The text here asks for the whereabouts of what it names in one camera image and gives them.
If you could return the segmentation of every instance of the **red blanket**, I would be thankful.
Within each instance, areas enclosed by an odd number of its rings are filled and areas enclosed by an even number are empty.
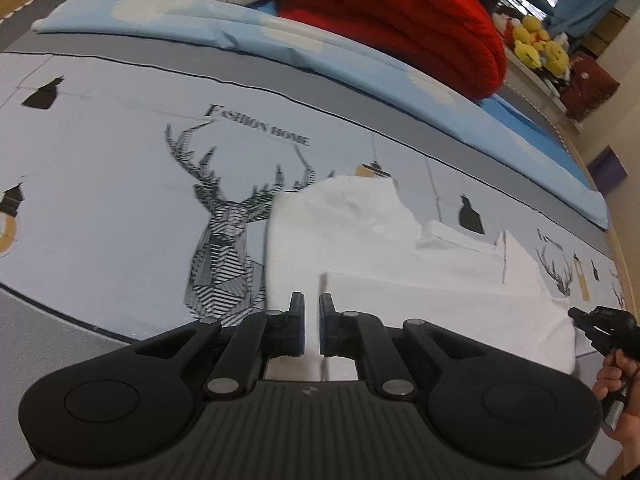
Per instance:
[[[279,15],[391,54],[473,100],[494,93],[506,71],[478,0],[285,0]]]

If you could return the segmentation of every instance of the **folded blue sheet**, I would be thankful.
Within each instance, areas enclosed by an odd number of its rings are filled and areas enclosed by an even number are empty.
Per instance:
[[[589,189],[561,146],[543,139],[532,121],[518,118],[517,110],[512,113],[497,97],[478,106],[415,68],[337,34],[210,0],[67,0],[33,29],[204,44],[321,73],[486,153],[600,227],[609,226],[602,195]]]

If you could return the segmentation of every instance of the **silver screw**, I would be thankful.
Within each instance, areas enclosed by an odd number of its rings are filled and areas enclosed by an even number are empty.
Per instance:
[[[414,386],[404,379],[389,379],[382,384],[382,389],[389,395],[403,397],[409,395],[414,390]]]
[[[207,383],[207,388],[215,394],[232,394],[240,387],[238,381],[230,377],[218,377]]]

